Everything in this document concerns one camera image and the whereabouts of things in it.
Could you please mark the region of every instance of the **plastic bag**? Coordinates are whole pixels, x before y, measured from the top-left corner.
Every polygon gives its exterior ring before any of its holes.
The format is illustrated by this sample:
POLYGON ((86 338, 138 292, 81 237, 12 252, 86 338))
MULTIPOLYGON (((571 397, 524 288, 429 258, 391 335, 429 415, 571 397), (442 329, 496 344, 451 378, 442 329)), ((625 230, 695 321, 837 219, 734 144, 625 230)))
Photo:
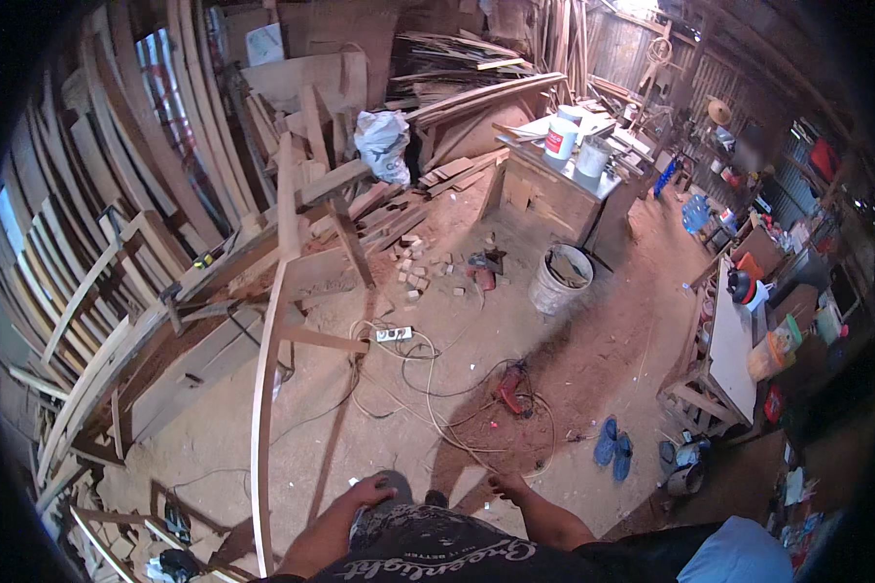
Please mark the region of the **plastic bag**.
POLYGON ((372 114, 361 111, 356 118, 353 142, 360 158, 379 180, 408 186, 411 175, 405 165, 405 146, 408 146, 408 123, 400 111, 380 111, 372 114))

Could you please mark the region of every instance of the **blue shoe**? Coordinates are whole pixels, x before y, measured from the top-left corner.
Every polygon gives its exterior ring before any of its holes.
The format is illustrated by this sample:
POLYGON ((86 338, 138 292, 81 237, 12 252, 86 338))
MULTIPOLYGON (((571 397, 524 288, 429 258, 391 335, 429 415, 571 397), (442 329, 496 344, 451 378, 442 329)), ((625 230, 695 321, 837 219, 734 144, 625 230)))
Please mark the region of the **blue shoe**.
POLYGON ((596 449, 594 449, 594 460, 599 465, 609 465, 609 462, 612 461, 612 454, 616 449, 617 434, 616 418, 607 418, 603 427, 600 428, 600 438, 596 442, 596 449))
POLYGON ((624 431, 616 440, 616 461, 613 463, 613 479, 623 481, 629 476, 631 468, 631 440, 624 431))

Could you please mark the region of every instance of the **foot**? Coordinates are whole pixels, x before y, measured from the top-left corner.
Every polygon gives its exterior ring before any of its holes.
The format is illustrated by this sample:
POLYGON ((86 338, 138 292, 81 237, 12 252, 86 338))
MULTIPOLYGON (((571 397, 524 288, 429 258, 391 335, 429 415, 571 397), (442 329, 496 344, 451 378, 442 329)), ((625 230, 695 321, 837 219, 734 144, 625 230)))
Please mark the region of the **foot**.
POLYGON ((594 449, 594 460, 599 465, 609 465, 612 461, 613 452, 616 450, 616 435, 618 425, 615 417, 609 417, 600 428, 600 438, 594 449))
POLYGON ((444 496, 443 492, 439 492, 437 490, 429 490, 426 495, 424 495, 424 504, 429 507, 439 507, 446 508, 450 506, 450 503, 447 500, 447 496, 444 496))

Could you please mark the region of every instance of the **power strip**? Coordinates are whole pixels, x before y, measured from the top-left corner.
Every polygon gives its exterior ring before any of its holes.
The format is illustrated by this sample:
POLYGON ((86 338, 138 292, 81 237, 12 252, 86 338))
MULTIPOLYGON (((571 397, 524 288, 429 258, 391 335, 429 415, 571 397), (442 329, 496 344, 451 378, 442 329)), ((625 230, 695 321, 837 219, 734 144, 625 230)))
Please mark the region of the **power strip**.
POLYGON ((404 328, 389 328, 388 330, 376 330, 377 343, 390 343, 392 341, 406 341, 411 338, 411 326, 404 328))

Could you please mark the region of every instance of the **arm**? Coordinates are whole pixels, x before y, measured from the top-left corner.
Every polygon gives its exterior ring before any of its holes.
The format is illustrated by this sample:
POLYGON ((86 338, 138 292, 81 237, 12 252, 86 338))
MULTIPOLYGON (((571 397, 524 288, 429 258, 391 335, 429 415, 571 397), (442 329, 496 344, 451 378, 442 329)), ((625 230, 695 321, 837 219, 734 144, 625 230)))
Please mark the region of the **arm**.
POLYGON ((518 474, 490 476, 490 486, 494 494, 511 500, 522 510, 529 540, 566 551, 596 541, 583 520, 545 500, 518 474))
POLYGON ((285 558, 278 575, 310 578, 321 569, 347 554, 347 542, 353 515, 361 507, 375 506, 396 495, 395 488, 383 488, 385 478, 372 476, 354 484, 339 496, 315 523, 299 534, 285 558))

